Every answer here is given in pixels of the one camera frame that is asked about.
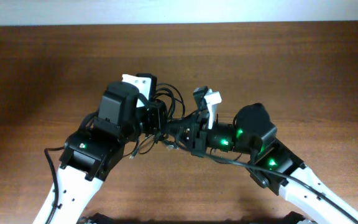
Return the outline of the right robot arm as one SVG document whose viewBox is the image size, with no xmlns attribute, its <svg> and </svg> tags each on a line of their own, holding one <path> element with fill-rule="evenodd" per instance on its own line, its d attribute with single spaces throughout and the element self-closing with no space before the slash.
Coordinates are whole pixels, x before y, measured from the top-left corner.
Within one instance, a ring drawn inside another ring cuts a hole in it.
<svg viewBox="0 0 358 224">
<path fill-rule="evenodd" d="M 231 123 L 195 112 L 168 122 L 164 133 L 194 156 L 245 168 L 261 188 L 302 210 L 311 222 L 358 223 L 358 211 L 276 137 L 277 127 L 260 103 L 241 108 Z"/>
</svg>

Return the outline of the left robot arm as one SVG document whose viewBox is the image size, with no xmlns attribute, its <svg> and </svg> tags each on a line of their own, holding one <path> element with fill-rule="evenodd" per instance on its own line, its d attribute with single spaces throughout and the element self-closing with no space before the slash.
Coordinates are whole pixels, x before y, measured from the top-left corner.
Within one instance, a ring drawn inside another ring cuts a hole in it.
<svg viewBox="0 0 358 224">
<path fill-rule="evenodd" d="M 127 75 L 108 85 L 98 109 L 60 147 L 60 165 L 48 163 L 53 184 L 35 223 L 76 223 L 124 157 L 125 145 L 162 128 L 166 107 L 152 99 L 156 85 L 153 78 Z"/>
</svg>

